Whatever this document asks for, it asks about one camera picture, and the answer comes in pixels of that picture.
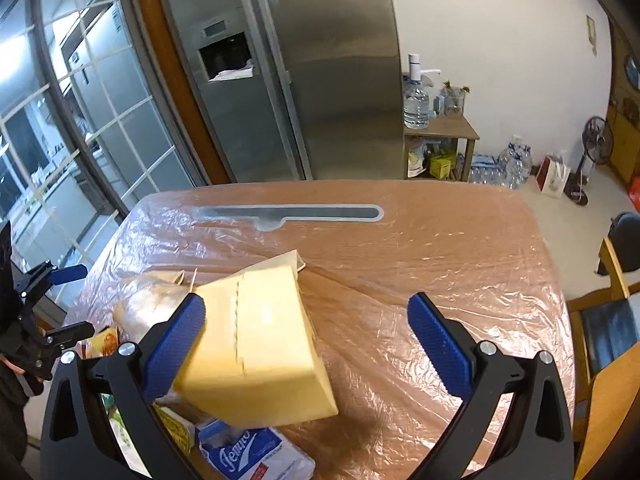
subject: black chair backrest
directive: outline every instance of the black chair backrest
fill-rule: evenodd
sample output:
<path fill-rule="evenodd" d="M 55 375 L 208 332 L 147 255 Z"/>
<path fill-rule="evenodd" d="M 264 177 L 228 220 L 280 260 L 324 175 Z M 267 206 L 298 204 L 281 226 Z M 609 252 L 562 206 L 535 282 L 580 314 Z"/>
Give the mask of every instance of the black chair backrest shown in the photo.
<path fill-rule="evenodd" d="M 618 256 L 622 272 L 640 269 L 640 214 L 620 213 L 611 221 L 608 237 Z M 602 262 L 598 265 L 598 274 L 608 275 Z"/>

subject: refrigerator door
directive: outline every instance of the refrigerator door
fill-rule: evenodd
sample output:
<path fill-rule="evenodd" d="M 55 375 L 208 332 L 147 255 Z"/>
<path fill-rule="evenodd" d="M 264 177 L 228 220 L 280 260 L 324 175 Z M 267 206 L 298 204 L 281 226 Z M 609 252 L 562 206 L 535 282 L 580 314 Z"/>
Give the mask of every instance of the refrigerator door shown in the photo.
<path fill-rule="evenodd" d="M 292 94 L 287 105 L 294 124 L 294 114 L 300 122 L 313 178 L 403 178 L 401 66 L 392 0 L 258 4 L 283 92 Z"/>
<path fill-rule="evenodd" d="M 199 94 L 237 182 L 299 180 L 282 90 L 249 0 L 166 0 Z"/>

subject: wooden shelf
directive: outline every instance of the wooden shelf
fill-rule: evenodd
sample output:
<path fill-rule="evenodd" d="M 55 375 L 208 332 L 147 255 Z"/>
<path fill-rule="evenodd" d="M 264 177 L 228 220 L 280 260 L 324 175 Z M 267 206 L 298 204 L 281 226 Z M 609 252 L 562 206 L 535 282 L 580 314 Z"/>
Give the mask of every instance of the wooden shelf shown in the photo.
<path fill-rule="evenodd" d="M 421 130 L 404 127 L 405 137 L 439 137 L 447 139 L 479 140 L 478 134 L 462 115 L 440 115 L 429 121 L 429 126 Z"/>

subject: yellow box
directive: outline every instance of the yellow box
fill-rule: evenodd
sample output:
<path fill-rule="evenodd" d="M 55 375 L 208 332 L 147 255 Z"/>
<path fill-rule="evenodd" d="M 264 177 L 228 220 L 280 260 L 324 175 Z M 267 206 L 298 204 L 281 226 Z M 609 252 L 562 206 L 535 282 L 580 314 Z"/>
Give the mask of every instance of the yellow box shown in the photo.
<path fill-rule="evenodd" d="M 447 160 L 449 160 L 451 162 L 451 167 L 452 168 L 456 167 L 456 162 L 458 160 L 458 154 L 456 153 L 456 150 L 454 150 L 453 148 L 445 148 L 444 150 L 442 150 L 440 152 L 440 157 L 441 158 L 446 158 Z"/>
<path fill-rule="evenodd" d="M 185 400 L 238 428 L 338 413 L 291 266 L 247 270 L 193 291 L 207 315 L 174 383 Z"/>
<path fill-rule="evenodd" d="M 443 180 L 449 176 L 451 172 L 451 161 L 446 156 L 431 157 L 429 165 L 429 173 L 438 180 Z"/>

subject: glass door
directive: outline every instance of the glass door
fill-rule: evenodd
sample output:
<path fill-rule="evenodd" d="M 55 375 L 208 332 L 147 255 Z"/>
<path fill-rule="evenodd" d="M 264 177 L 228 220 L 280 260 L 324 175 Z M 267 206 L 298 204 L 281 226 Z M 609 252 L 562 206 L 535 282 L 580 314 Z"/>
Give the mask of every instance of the glass door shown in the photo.
<path fill-rule="evenodd" d="M 140 199 L 202 183 L 131 34 L 121 0 L 19 0 L 0 25 L 0 217 L 23 271 L 90 268 Z"/>

